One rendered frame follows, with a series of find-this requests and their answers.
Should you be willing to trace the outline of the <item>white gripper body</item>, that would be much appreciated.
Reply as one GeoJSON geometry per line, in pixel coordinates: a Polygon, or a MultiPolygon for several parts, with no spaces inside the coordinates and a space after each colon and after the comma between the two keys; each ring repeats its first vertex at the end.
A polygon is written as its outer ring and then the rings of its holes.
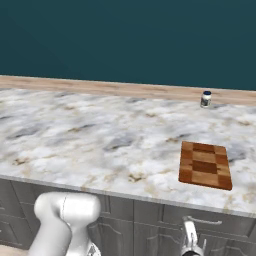
{"type": "Polygon", "coordinates": [[[183,218],[183,246],[185,248],[193,248],[197,245],[198,237],[195,224],[190,216],[183,218]]]}

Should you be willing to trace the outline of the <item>checkered wooden cutting board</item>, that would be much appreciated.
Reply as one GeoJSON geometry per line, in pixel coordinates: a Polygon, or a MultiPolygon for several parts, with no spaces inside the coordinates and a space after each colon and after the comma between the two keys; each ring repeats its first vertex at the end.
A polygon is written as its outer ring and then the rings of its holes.
{"type": "Polygon", "coordinates": [[[181,144],[179,181],[231,190],[233,185],[226,148],[183,141],[181,144]]]}

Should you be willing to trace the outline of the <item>narrow grey drawer front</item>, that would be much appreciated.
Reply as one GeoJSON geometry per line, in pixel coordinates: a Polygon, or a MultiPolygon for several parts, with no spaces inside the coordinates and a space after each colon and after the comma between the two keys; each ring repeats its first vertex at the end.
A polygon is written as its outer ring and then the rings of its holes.
{"type": "Polygon", "coordinates": [[[101,203],[101,216],[106,218],[132,221],[133,201],[109,195],[98,196],[101,203]]]}

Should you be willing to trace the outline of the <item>wide grey drawer front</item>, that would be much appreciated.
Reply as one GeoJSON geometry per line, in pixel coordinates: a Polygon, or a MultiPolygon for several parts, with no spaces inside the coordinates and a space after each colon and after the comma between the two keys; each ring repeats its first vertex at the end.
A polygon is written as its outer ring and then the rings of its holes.
{"type": "Polygon", "coordinates": [[[12,181],[12,185],[20,203],[34,204],[42,193],[63,192],[63,189],[27,182],[12,181]]]}

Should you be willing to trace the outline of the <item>grey cupboard door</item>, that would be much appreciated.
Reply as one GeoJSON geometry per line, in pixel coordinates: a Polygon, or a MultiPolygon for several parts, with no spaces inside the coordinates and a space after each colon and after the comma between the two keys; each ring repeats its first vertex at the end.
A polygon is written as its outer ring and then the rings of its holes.
{"type": "Polygon", "coordinates": [[[134,256],[180,256],[179,229],[134,224],[134,256]]]}
{"type": "Polygon", "coordinates": [[[0,208],[0,244],[29,249],[39,228],[34,215],[0,208]]]}
{"type": "Polygon", "coordinates": [[[206,244],[205,256],[256,256],[255,243],[200,234],[198,244],[206,244]]]}
{"type": "Polygon", "coordinates": [[[133,223],[100,217],[88,226],[92,242],[102,256],[133,256],[133,223]]]}

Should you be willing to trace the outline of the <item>white jar with dark lid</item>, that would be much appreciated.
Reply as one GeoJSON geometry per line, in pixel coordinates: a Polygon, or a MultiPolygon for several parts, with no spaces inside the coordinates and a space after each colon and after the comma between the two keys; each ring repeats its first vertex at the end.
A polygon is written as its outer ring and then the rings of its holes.
{"type": "Polygon", "coordinates": [[[201,95],[200,106],[207,108],[211,105],[212,93],[210,91],[204,91],[201,95]]]}

